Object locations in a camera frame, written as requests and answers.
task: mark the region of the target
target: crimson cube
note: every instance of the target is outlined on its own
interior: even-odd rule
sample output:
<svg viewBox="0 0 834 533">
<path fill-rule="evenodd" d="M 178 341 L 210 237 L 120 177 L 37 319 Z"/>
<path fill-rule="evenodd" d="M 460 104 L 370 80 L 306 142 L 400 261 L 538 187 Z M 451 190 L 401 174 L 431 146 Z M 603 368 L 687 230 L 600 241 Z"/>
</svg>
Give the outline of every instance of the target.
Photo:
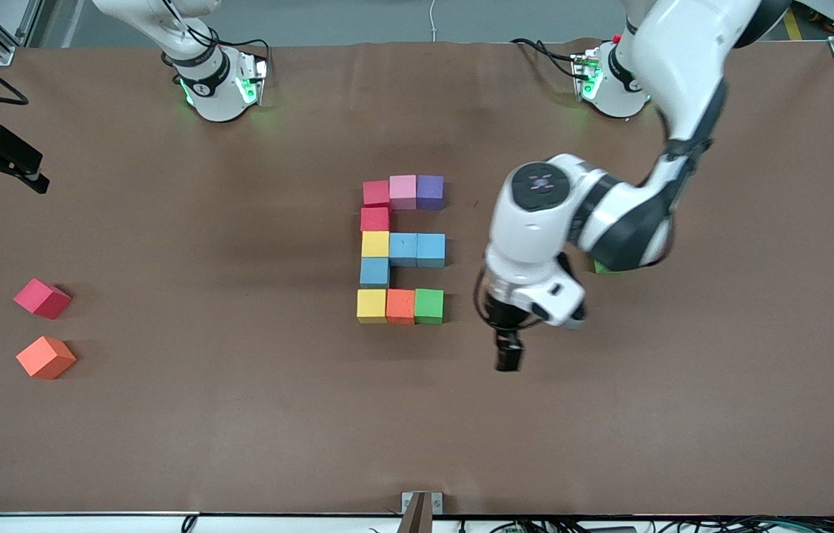
<svg viewBox="0 0 834 533">
<path fill-rule="evenodd" d="M 29 313 L 55 320 L 68 304 L 71 297 L 58 290 L 58 287 L 33 279 L 13 298 L 15 303 Z"/>
</svg>

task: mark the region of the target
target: pink block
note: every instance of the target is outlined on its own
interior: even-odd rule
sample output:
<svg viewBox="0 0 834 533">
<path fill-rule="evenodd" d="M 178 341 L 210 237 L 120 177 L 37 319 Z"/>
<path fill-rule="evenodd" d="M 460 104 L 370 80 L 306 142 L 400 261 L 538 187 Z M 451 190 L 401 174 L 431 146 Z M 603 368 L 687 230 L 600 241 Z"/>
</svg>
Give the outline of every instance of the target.
<svg viewBox="0 0 834 533">
<path fill-rule="evenodd" d="M 416 209 L 417 208 L 417 176 L 415 176 L 415 175 L 393 175 L 393 176 L 390 176 L 390 208 L 391 209 Z"/>
<path fill-rule="evenodd" d="M 58 287 L 35 279 L 28 282 L 13 300 L 29 313 L 53 321 L 71 304 L 71 297 L 58 290 Z"/>
<path fill-rule="evenodd" d="M 363 206 L 366 208 L 389 208 L 390 182 L 386 179 L 363 182 Z"/>
</svg>

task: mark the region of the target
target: green block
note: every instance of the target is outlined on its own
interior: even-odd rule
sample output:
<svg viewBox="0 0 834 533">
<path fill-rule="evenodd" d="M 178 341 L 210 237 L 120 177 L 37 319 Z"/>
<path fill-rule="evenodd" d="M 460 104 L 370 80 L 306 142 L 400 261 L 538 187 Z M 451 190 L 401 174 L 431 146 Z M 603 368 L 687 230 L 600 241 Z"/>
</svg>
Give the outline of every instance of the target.
<svg viewBox="0 0 834 533">
<path fill-rule="evenodd" d="M 597 263 L 595 261 L 595 274 L 623 274 L 623 272 L 619 270 L 610 270 L 608 267 L 603 266 L 601 263 Z"/>
<path fill-rule="evenodd" d="M 417 288 L 414 319 L 417 324 L 443 324 L 443 291 Z"/>
</svg>

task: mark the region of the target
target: white cable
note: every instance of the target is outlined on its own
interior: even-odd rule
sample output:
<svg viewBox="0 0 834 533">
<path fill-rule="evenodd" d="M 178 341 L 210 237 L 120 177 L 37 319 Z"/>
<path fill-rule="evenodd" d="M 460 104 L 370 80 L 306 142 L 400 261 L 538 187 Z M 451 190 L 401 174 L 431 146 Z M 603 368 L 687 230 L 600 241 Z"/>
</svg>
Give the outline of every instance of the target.
<svg viewBox="0 0 834 533">
<path fill-rule="evenodd" d="M 433 42 L 437 41 L 437 25 L 433 22 L 433 6 L 436 6 L 437 0 L 430 2 L 430 33 L 433 33 Z"/>
</svg>

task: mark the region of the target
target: gray floor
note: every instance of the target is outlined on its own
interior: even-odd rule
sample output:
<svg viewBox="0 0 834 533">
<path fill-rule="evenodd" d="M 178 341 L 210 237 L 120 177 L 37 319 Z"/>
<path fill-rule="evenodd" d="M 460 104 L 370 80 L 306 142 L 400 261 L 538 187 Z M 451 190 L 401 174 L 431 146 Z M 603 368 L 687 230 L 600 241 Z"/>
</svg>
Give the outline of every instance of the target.
<svg viewBox="0 0 834 533">
<path fill-rule="evenodd" d="M 431 40 L 431 0 L 225 0 L 206 17 L 223 39 L 262 37 L 275 47 Z M 824 39 L 819 24 L 795 15 L 805 39 Z M 437 40 L 504 43 L 515 37 L 570 41 L 607 37 L 623 28 L 615 0 L 437 0 Z M 45 16 L 42 47 L 151 47 L 132 28 L 106 17 L 91 0 L 58 0 Z M 769 33 L 788 38 L 784 27 Z"/>
</svg>

